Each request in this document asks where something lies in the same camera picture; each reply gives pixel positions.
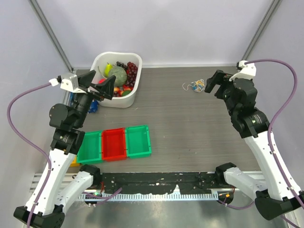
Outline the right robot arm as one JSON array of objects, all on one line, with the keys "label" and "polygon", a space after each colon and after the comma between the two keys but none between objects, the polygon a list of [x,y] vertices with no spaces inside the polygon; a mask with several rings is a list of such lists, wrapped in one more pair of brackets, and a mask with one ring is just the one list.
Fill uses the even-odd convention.
[{"label": "right robot arm", "polygon": [[266,115],[255,107],[257,90],[253,81],[233,79],[222,70],[217,70],[207,79],[205,92],[210,93],[215,85],[219,85],[215,97],[225,102],[233,127],[251,149],[265,179],[265,182],[258,182],[228,162],[216,168],[216,185],[221,188],[232,185],[242,191],[254,201],[258,212],[266,220],[298,209],[304,200],[304,193],[286,166],[282,165],[291,184],[288,187],[277,166],[276,160],[282,158],[275,142],[268,141],[269,121]]}]

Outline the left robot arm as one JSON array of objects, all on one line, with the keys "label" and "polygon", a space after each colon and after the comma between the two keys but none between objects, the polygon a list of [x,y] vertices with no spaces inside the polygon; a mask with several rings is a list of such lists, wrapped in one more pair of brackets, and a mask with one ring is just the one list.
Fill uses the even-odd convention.
[{"label": "left robot arm", "polygon": [[91,70],[80,76],[67,73],[49,80],[48,83],[30,89],[13,99],[48,86],[60,86],[73,93],[71,105],[55,104],[49,111],[49,125],[55,128],[49,153],[25,138],[13,125],[10,111],[14,102],[7,108],[8,122],[13,131],[25,142],[41,152],[47,159],[46,167],[26,205],[17,207],[13,216],[28,228],[59,228],[66,213],[78,197],[88,188],[97,189],[102,180],[100,169],[93,165],[84,165],[76,177],[62,190],[65,174],[76,158],[82,145],[85,132],[83,123],[93,100],[111,100],[114,94],[115,76],[110,76],[100,84],[92,81],[96,71]]}]

